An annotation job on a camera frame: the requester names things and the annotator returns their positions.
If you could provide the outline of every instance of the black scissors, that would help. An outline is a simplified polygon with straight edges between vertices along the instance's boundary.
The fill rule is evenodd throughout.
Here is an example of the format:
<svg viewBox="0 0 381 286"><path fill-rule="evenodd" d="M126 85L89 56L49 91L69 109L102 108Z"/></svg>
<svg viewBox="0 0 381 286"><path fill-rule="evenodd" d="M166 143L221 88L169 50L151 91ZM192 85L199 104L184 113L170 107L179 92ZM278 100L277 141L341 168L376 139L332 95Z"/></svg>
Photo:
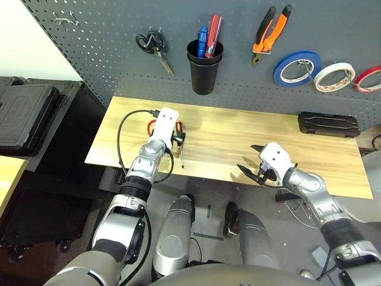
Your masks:
<svg viewBox="0 0 381 286"><path fill-rule="evenodd" d="M171 67L168 65L167 60L163 57L161 50L164 48L164 37L159 30L149 28L147 37L138 34L135 37L135 41L139 48L145 51L147 54L155 54L160 63L165 67L167 73L174 76Z"/></svg>

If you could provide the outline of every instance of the orange handle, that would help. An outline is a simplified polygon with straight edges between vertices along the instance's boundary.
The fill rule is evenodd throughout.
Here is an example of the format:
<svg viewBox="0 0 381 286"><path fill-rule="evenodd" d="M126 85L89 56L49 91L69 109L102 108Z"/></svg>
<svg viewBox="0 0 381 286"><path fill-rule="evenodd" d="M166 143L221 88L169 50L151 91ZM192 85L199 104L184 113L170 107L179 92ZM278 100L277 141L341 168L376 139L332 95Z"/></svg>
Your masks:
<svg viewBox="0 0 381 286"><path fill-rule="evenodd" d="M283 12L281 13L279 20L276 23L273 32L271 33L271 35L266 40L263 41L263 51L264 52L270 51L271 48L273 47L276 39L280 36L280 34L282 33L283 29L286 26L288 18L291 14L291 10L292 10L292 6L287 5L285 7L285 9L283 10Z"/></svg>
<svg viewBox="0 0 381 286"><path fill-rule="evenodd" d="M276 8L275 6L271 6L266 15L264 16L258 31L257 35L255 36L255 43L252 46L252 51L253 52L261 52L263 50L263 39L268 31L268 28L270 28L273 18L276 13Z"/></svg>
<svg viewBox="0 0 381 286"><path fill-rule="evenodd" d="M263 41L263 38L265 37L265 35L266 35L266 33L267 33L267 30L268 30L268 28L270 28L272 22L273 22L272 20L269 22L267 28L265 29L265 31L264 31L264 33L263 33L263 35L262 35L262 38L261 38L260 43L255 43L255 44L253 44L253 46L252 46L252 51L253 51L253 52L261 52L261 51L263 51L263 49L264 49L264 45L263 45L263 44L264 44L264 41Z"/></svg>

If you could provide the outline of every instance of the tape roll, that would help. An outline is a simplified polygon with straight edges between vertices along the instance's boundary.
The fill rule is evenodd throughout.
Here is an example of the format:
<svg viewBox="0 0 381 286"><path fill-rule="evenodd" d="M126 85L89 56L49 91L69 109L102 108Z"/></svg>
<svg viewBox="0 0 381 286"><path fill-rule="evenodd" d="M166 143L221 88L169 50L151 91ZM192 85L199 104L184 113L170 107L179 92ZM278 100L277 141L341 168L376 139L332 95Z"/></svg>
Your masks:
<svg viewBox="0 0 381 286"><path fill-rule="evenodd" d="M296 79L287 79L283 76L283 72L293 63L299 63L305 61L311 65L309 71L312 78L320 71L321 69L321 59L318 54L311 51L300 51L294 52L291 55L285 57L280 61L273 72L273 79L277 85L292 88L294 86L303 85L311 80L310 75L307 70L304 75Z"/></svg>
<svg viewBox="0 0 381 286"><path fill-rule="evenodd" d="M361 73L358 78L355 81L355 89L360 92L368 93L368 92L373 92L373 91L379 91L381 90L381 77L380 77L380 83L375 86L371 86L369 88L362 88L361 87L361 82L366 79L367 77L375 74L375 73L380 73L381 75L381 66L378 67L372 67L363 73Z"/></svg>
<svg viewBox="0 0 381 286"><path fill-rule="evenodd" d="M332 85L321 85L320 82L329 74L337 72L339 70L347 71L349 73L349 77L351 80L349 80L346 76L339 80L338 82L332 84ZM343 87L349 85L351 81L355 78L356 72L353 69L353 66L348 63L337 63L332 64L331 66L325 67L322 69L315 77L315 87L318 91L321 92L332 92L332 91L338 91L339 89L342 89Z"/></svg>

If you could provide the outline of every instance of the wooden tabletop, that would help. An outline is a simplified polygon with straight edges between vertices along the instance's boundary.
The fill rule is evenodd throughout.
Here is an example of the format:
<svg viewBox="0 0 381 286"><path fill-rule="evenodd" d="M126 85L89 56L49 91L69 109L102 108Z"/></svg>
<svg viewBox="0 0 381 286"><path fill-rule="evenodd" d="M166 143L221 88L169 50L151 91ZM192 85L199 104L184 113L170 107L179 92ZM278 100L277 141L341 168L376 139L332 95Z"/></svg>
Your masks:
<svg viewBox="0 0 381 286"><path fill-rule="evenodd" d="M250 145L274 141L290 154L300 169L322 176L330 194L372 198L355 139L303 134L297 117L284 114L113 97L85 162L120 167L116 138L121 119L133 110L160 110L163 106L179 112L186 132L184 169L177 145L172 148L174 174L256 185L236 164L256 172L260 159ZM147 124L152 119L148 113L138 113L125 121L121 153L126 167L147 142ZM162 159L159 171L168 172L169 168L167 156Z"/></svg>
<svg viewBox="0 0 381 286"><path fill-rule="evenodd" d="M5 210L27 161L0 156L0 216Z"/></svg>

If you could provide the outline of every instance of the black cable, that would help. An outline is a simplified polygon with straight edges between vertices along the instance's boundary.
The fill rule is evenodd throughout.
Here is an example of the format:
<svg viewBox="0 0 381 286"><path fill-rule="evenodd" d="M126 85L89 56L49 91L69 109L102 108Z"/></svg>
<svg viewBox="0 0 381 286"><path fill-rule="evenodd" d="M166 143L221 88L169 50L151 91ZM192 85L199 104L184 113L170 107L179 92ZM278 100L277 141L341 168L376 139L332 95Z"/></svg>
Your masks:
<svg viewBox="0 0 381 286"><path fill-rule="evenodd" d="M144 252L144 256L143 256L142 260L140 261L140 263L137 265L137 267L134 269L134 271L131 272L131 274L125 280L123 280L122 283L119 284L119 286L125 286L128 282L130 282L130 280L141 269L141 267L143 266L143 264L144 264L144 262L148 256L149 249L151 248L152 229L151 229L151 222L149 221L149 217L148 217L147 212L145 212L145 219L147 221L147 228L148 228L148 242L147 242L147 248Z"/></svg>
<svg viewBox="0 0 381 286"><path fill-rule="evenodd" d="M327 268L328 268L328 264L329 264L329 259L331 257L331 254L332 254L332 249L330 248L328 250L328 254L327 254L327 259L326 259L326 262L324 263L324 267L323 267L323 270L321 272L321 274L319 275L318 278L316 278L317 281L320 281L323 277L327 276L328 274L327 273Z"/></svg>
<svg viewBox="0 0 381 286"><path fill-rule="evenodd" d="M376 148L376 139L377 138L381 138L381 134L380 135L377 135L376 137L374 137L373 139L372 139L372 141L371 141L371 145L373 146L373 148L374 148L374 150L378 150L377 148Z"/></svg>
<svg viewBox="0 0 381 286"><path fill-rule="evenodd" d="M332 266L332 268L327 270L325 273L320 274L320 276L318 278L316 278L316 280L321 281L325 276L327 276L327 275L331 274L333 271L335 271L337 267L338 267L337 265Z"/></svg>
<svg viewBox="0 0 381 286"><path fill-rule="evenodd" d="M123 117L123 119L121 120L121 122L119 124L119 128L118 128L117 151L118 151L119 165L121 166L121 169L123 170L123 173L124 173L125 176L127 176L127 170L126 170L126 168L124 166L123 159L121 158L121 154L120 154L120 132L121 132L121 128L123 126L124 121L126 121L126 119L130 115L132 115L134 113L138 113L138 112L148 112L148 113L150 113L151 111L150 110L146 110L146 109L139 109L139 110L131 111L129 114L127 114L126 116Z"/></svg>
<svg viewBox="0 0 381 286"><path fill-rule="evenodd" d="M336 286L335 283L333 283L333 280L332 280L331 276L329 276L329 274L328 274L328 278L329 278L329 281L331 281L332 285Z"/></svg>
<svg viewBox="0 0 381 286"><path fill-rule="evenodd" d="M168 153L169 156L171 157L171 169L169 170L168 174L166 174L166 175L165 175L163 178L161 178L160 180L155 181L154 183L161 183L162 181L168 179L169 176L172 174L173 166L174 166L173 154L172 154L171 150L169 150L169 148L166 148L166 149L165 149L165 152Z"/></svg>
<svg viewBox="0 0 381 286"><path fill-rule="evenodd" d="M124 166L123 159L121 157L121 152L120 152L120 132L121 132L121 128L123 127L123 123L126 121L126 119L130 115L132 115L134 113L138 113L138 112L148 112L148 113L151 113L154 117L157 117L157 114L159 111L158 110L146 110L146 109L134 110L134 111L131 111L126 116L124 116L123 119L121 120L121 122L119 124L119 128L118 128L118 133L117 133L117 152L118 152L118 158L119 158L119 165L121 166L121 169L123 170L123 173L125 176L127 176L127 170L126 170L126 167ZM169 148L165 148L165 152L168 153L169 156L171 157L171 169L170 169L169 173L166 174L162 179L159 179L159 180L155 181L154 183L161 183L162 181L168 179L169 176L172 174L173 167L174 167L173 154Z"/></svg>
<svg viewBox="0 0 381 286"><path fill-rule="evenodd" d="M196 241L196 243L197 243L198 250L200 251L200 262L202 262L202 251L201 251L200 243L198 243L197 239L194 238L194 237L191 237L191 239L194 240L194 241Z"/></svg>

